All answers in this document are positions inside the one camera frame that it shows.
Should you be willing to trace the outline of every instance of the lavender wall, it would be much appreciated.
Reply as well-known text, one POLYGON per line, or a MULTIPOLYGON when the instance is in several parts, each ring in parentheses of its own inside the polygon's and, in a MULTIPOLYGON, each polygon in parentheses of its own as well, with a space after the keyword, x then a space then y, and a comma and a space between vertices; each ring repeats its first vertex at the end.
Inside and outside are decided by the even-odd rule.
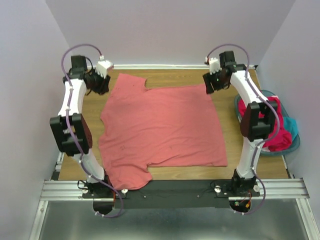
POLYGON ((2 1, 0 29, 0 239, 26 240, 57 160, 49 119, 62 104, 68 44, 44 0, 2 1))
POLYGON ((300 148, 285 156, 291 172, 303 178, 320 228, 320 2, 296 0, 257 69, 263 89, 277 94, 298 123, 300 148))
MULTIPOLYGON (((115 64, 202 65, 213 47, 227 42, 259 64, 295 0, 46 2, 70 46, 95 44, 115 64)), ((235 52, 239 62, 246 59, 235 52)))

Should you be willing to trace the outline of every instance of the teal laundry basket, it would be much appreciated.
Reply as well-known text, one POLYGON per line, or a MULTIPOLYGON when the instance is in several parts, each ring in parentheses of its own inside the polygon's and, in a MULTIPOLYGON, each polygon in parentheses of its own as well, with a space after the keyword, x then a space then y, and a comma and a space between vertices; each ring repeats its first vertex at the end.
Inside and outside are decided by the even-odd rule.
MULTIPOLYGON (((267 91, 267 90, 261 90, 262 94, 265 95, 266 97, 271 97, 274 96, 275 94, 272 93, 271 91, 267 91)), ((235 114, 237 116, 237 118, 239 119, 239 121, 241 121, 241 115, 238 109, 238 103, 241 100, 240 95, 238 94, 237 96, 235 96, 234 98, 234 106, 235 106, 235 114)), ((286 112, 284 106, 281 104, 281 112, 282 115, 284 117, 289 117, 288 113, 286 112)), ((282 151, 265 151, 265 150, 261 150, 261 155, 264 156, 281 156, 281 155, 286 155, 288 153, 291 153, 293 151, 295 151, 298 147, 300 146, 300 136, 299 134, 295 137, 295 139, 292 141, 292 144, 289 148, 282 150, 282 151)))

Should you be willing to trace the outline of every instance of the red cloth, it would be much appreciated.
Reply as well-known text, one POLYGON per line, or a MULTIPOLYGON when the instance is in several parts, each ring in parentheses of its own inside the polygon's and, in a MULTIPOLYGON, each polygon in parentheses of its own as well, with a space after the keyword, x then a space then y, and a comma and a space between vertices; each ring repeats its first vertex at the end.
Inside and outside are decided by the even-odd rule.
POLYGON ((225 141, 204 84, 148 89, 146 79, 119 74, 101 113, 103 166, 112 185, 139 189, 147 167, 226 166, 225 141))
MULTIPOLYGON (((291 146, 292 136, 291 136, 291 133, 289 131, 285 130, 285 128, 284 128, 284 117, 282 116, 282 113, 281 113, 281 103, 280 103, 279 98, 277 96, 269 96, 268 100, 275 101, 278 105, 276 113, 278 114, 278 117, 280 120, 280 129, 279 129, 277 136, 275 138, 271 139, 270 141, 267 141, 263 145, 263 147, 264 148, 268 147, 271 152, 278 152, 278 151, 285 150, 291 146)), ((241 99, 238 103, 238 110, 239 110, 241 117, 244 116, 246 108, 247 107, 245 106, 244 101, 241 99)), ((277 121, 275 121, 273 132, 269 135, 269 137, 273 136, 275 134, 275 132, 277 130, 277 126, 278 126, 277 121)))

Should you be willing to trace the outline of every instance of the wooden table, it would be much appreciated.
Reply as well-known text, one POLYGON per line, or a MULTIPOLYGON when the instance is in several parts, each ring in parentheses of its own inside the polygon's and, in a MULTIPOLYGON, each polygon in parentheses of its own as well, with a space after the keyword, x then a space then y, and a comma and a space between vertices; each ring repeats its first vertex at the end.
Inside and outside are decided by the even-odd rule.
MULTIPOLYGON (((182 69, 182 70, 114 70, 111 73, 110 90, 114 87, 119 73, 130 74, 146 78, 147 88, 177 87, 185 85, 203 84, 202 75, 206 69, 182 69)), ((258 85, 254 71, 250 71, 252 80, 258 85)), ((196 179, 230 179, 237 167, 243 146, 243 137, 240 133, 240 125, 235 113, 234 98, 237 91, 233 86, 228 90, 220 90, 212 94, 216 111, 223 131, 228 166, 188 166, 188 167, 149 167, 154 180, 196 180, 196 179)), ((88 124, 93 138, 93 153, 101 164, 101 155, 98 148, 98 139, 104 132, 104 125, 100 120, 100 114, 106 104, 110 93, 97 95, 92 92, 83 101, 82 114, 88 124)), ((257 173, 262 179, 288 178, 284 162, 280 156, 261 156, 257 166, 257 173)), ((64 156, 59 180, 76 181, 86 178, 77 162, 68 156, 64 156)))

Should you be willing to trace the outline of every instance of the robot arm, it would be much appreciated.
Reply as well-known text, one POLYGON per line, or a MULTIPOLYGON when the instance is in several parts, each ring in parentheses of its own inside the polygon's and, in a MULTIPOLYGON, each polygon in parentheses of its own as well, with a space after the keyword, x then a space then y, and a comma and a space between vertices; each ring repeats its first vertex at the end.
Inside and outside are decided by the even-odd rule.
MULTIPOLYGON (((72 67, 68 73, 72 84, 72 98, 69 103, 69 121, 83 149, 84 155, 82 158, 75 141, 67 129, 66 109, 68 108, 71 86, 65 77, 63 78, 65 86, 63 104, 58 116, 50 119, 50 126, 59 150, 71 156, 79 164, 82 162, 89 173, 98 180, 103 181, 105 171, 99 165, 92 152, 92 135, 82 115, 82 106, 84 96, 88 89, 100 95, 109 91, 110 76, 108 75, 108 71, 113 68, 113 64, 110 61, 101 59, 98 61, 95 69, 88 70, 86 57, 78 55, 71 57, 71 65, 72 67)), ((87 175, 87 182, 93 184, 97 181, 87 175)))
MULTIPOLYGON (((246 106, 246 111, 240 122, 243 136, 242 154, 233 178, 237 178, 238 182, 252 180, 250 181, 252 186, 256 181, 252 169, 256 169, 261 152, 261 147, 257 146, 273 132, 275 116, 266 106, 264 101, 268 102, 268 99, 254 84, 249 72, 247 78, 245 77, 246 66, 237 64, 233 51, 221 53, 219 59, 206 59, 206 63, 209 65, 209 72, 203 75, 206 93, 212 94, 214 91, 228 89, 230 85, 233 85, 246 106)), ((268 103, 275 110, 277 109, 275 102, 268 103)))

